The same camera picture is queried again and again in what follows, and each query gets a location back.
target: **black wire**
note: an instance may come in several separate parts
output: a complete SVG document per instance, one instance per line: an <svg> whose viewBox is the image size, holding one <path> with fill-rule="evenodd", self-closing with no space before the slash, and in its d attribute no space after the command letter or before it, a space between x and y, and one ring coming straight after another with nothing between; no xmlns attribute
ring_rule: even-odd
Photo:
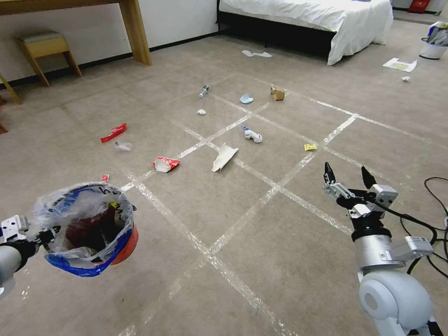
<svg viewBox="0 0 448 336"><path fill-rule="evenodd" d="M423 184L425 185L425 188L426 188L426 189L428 190L428 192L429 192L429 193L430 193L430 194L431 194L431 195L432 195L432 196L433 196L433 197L440 203L440 205L442 206L443 210L445 211L445 214L446 214L447 217L448 217L448 209L445 207L445 205L443 204L443 202L442 202L442 201L441 201L441 200L440 200L440 199L439 199L439 198L438 198L438 197L431 191L431 189L430 189L430 188L428 187L428 185L427 185L427 182L428 182L428 181L430 181L430 180L434 180L434 179L443 180L443 181L447 181L447 182L448 182L448 179L443 178L443 177L433 176L433 177L429 177L429 178L427 178L427 179L423 182ZM443 242L443 250L444 250L444 252L445 252L445 257L446 257L446 258L444 258L443 256L441 256L441 255L439 255L439 254L437 254L437 253L435 253L435 252L433 252L433 254L434 254L435 256L437 256L438 258L440 258L440 259L442 259L442 260L448 262L448 248L447 248L447 245L448 245L448 244L447 244L447 243L448 243L448 240L447 240L447 235L448 235L448 225L447 225L447 227L445 227L444 229L436 228L436 227L434 227L434 226L432 226L432 225L429 225L429 224L427 224L427 223L425 223L425 222L422 222L422 221L420 221L420 220L418 220L418 219L416 219L416 218L414 218L414 217L412 217L412 216L410 216L410 215L408 215L408 214L401 214L401 213L399 213L399 212L390 210L389 208L385 207L385 206L382 205L381 203L376 202L376 200L370 200L370 202L373 202L373 203L375 203L377 206L379 206L380 208L384 209L385 211L390 212L390 213L392 213L392 214L394 214L394 215L400 217L400 224L401 224L401 226L403 227L403 229L405 230L405 232L406 232L408 235L410 235L410 236L412 236L412 234L406 229L406 227L405 227L405 225L404 225L404 223L403 223L403 219L407 219L407 220L409 220L409 221L411 221L411 222L417 223L417 224L422 225L422 226L428 228L429 230L431 230L433 236L432 236L432 238L431 238L430 244L431 244L431 245L434 245L435 242L437 242L437 241L442 241L442 242ZM436 230L440 230L440 231L443 231L443 232L444 232L443 238L437 238L437 231L436 231ZM439 272L441 275L443 275L444 277L446 277L446 278L448 279L448 274L446 274L446 273L444 273L442 270L440 270L440 269L439 269L439 268L432 262L432 260L430 259L429 256L427 256L426 258L427 258L429 264L430 264L430 265L431 265L437 272ZM421 259L421 258L417 258L417 259L415 259L415 260L411 263L411 265L409 266L409 268L408 268L408 270L407 270L406 273L411 274L412 270L413 270L414 267L418 264L418 262L420 261L420 259Z"/></svg>

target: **red snack wrapper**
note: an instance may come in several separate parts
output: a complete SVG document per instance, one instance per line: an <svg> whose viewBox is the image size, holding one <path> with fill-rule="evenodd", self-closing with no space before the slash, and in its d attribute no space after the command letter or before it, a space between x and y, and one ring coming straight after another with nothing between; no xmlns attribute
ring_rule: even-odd
<svg viewBox="0 0 448 336"><path fill-rule="evenodd" d="M163 156L159 156L153 162L153 166L154 166L155 170L166 173L166 172L169 172L170 170L174 169L179 163L181 163L179 160L174 160L174 159L166 158Z"/></svg>
<svg viewBox="0 0 448 336"><path fill-rule="evenodd" d="M127 123L121 124L118 127L114 127L111 131L112 133L108 136L101 138L101 142L109 141L110 139L115 138L117 135L122 134L126 130Z"/></svg>

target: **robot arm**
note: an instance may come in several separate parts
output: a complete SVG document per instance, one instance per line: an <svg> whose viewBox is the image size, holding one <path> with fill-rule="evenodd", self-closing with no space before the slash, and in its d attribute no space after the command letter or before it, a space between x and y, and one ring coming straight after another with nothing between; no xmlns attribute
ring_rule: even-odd
<svg viewBox="0 0 448 336"><path fill-rule="evenodd" d="M60 226L39 232L36 239L29 241L24 234L28 231L28 220L24 216L15 215L1 222L0 238L0 300L14 288L15 272L25 266L28 258L34 256L39 247L54 241Z"/></svg>
<svg viewBox="0 0 448 336"><path fill-rule="evenodd" d="M323 189L336 203L347 209L353 223L351 235L357 247L359 299L374 320L381 336L443 336L433 317L431 299L411 275L397 271L407 261L433 252L425 237L405 237L392 243L392 234L381 220L398 196L389 186L377 184L362 167L368 190L348 189L336 182L325 163Z"/></svg>

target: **trash bag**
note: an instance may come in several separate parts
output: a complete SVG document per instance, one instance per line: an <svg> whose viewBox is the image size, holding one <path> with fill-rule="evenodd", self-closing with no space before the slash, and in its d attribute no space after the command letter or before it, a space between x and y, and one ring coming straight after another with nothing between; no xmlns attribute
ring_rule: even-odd
<svg viewBox="0 0 448 336"><path fill-rule="evenodd" d="M117 257L133 230L133 206L118 188L89 182L37 199L30 235L60 226L44 245L52 265L82 277L93 277Z"/></svg>

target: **chair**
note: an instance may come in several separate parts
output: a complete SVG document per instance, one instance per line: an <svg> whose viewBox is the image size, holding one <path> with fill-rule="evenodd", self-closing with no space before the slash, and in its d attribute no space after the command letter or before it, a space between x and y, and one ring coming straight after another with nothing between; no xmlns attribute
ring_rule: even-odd
<svg viewBox="0 0 448 336"><path fill-rule="evenodd" d="M14 89L9 85L9 83L6 81L6 79L1 75L1 73L0 73L0 81L3 82L3 84L4 84L5 87L6 87L6 89L8 90L9 94L11 95L11 97L15 100L15 102L16 102L17 104L21 104L21 103L22 103L21 99L20 99L19 96L15 93ZM2 104L2 100L3 100L3 98L0 97L0 105L3 105L3 104Z"/></svg>
<svg viewBox="0 0 448 336"><path fill-rule="evenodd" d="M81 70L78 68L73 55L70 52L69 45L62 34L54 31L45 31L32 35L18 36L15 40L25 57L28 59L34 72L45 86L50 86L50 83L36 61L37 58L43 56L62 53L68 65L74 70L78 77L82 77Z"/></svg>

